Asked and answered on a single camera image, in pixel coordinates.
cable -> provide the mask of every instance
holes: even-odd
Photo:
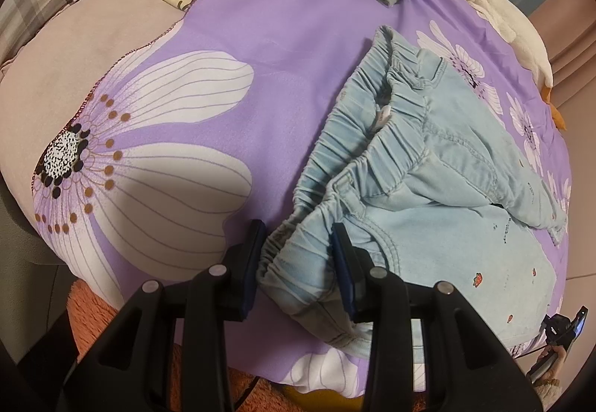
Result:
[[[541,346],[540,348],[536,348],[535,350],[532,350],[532,351],[530,351],[530,352],[528,352],[528,353],[524,353],[523,355],[516,356],[516,360],[517,360],[518,358],[523,358],[524,356],[531,355],[532,353],[535,353],[535,352],[537,352],[538,350],[542,350],[542,349],[546,348],[547,346],[548,346],[548,345],[544,345],[544,346]]]

clothing tag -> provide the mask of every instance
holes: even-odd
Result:
[[[389,106],[389,104],[386,104],[377,113],[377,119],[375,120],[374,125],[372,126],[372,131],[377,132],[383,126],[385,126],[387,121],[389,121],[389,116],[391,116],[391,106]]]

purple blanket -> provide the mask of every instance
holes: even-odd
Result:
[[[216,262],[253,218],[273,230],[291,212],[335,96],[383,24],[450,61],[566,210],[570,169],[549,107],[464,0],[198,0],[183,23],[118,62],[48,146],[34,177],[40,234],[121,305],[150,277],[180,281]],[[557,274],[553,309],[567,237],[560,247],[546,231],[536,238]],[[364,390],[365,360],[330,349],[261,293],[244,323],[226,324],[226,343],[230,366],[269,380]]]

person's hand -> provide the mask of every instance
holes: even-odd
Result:
[[[545,356],[547,356],[551,350],[554,350],[555,353],[558,355],[555,363],[553,363],[552,367],[540,378],[541,380],[550,380],[551,378],[558,378],[559,373],[561,372],[561,368],[563,363],[565,363],[565,358],[567,358],[567,352],[565,348],[562,346],[551,346],[548,345],[540,355],[538,355],[538,359],[536,362],[539,362]]]

white flower print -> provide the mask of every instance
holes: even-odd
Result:
[[[281,383],[300,393],[329,389],[353,398],[358,395],[358,367],[344,352],[330,348],[324,354],[308,353],[299,358]]]
[[[569,183],[569,178],[565,180],[565,183],[562,184],[561,189],[561,200],[559,203],[561,204],[562,210],[565,214],[569,213],[569,201],[571,200],[571,183]]]
[[[548,188],[551,190],[552,196],[557,199],[557,184],[555,183],[555,177],[550,171],[546,171],[546,177],[548,178]]]
[[[434,20],[430,21],[430,32],[433,33],[441,44],[431,39],[424,32],[417,30],[418,45],[449,61],[449,64],[463,76],[474,93],[487,104],[493,116],[505,128],[505,123],[500,118],[503,115],[503,108],[501,107],[501,100],[497,90],[486,82],[481,81],[485,76],[481,63],[472,59],[461,45],[455,45],[454,49],[451,42],[443,35]]]
[[[526,151],[527,160],[536,173],[540,170],[540,176],[543,177],[542,162],[540,161],[540,140],[532,126],[530,115],[523,110],[517,98],[512,98],[509,93],[507,93],[507,98],[511,103],[509,113],[511,114],[513,126],[520,136],[524,137],[523,147]]]
[[[41,236],[117,308],[123,298],[103,253],[107,244],[98,235],[147,274],[188,280],[219,261],[224,220],[242,207],[251,189],[246,165],[211,148],[141,141],[118,146],[131,129],[221,114],[249,89],[251,66],[226,53],[195,51],[151,66],[109,93],[172,35],[121,59],[35,170]]]

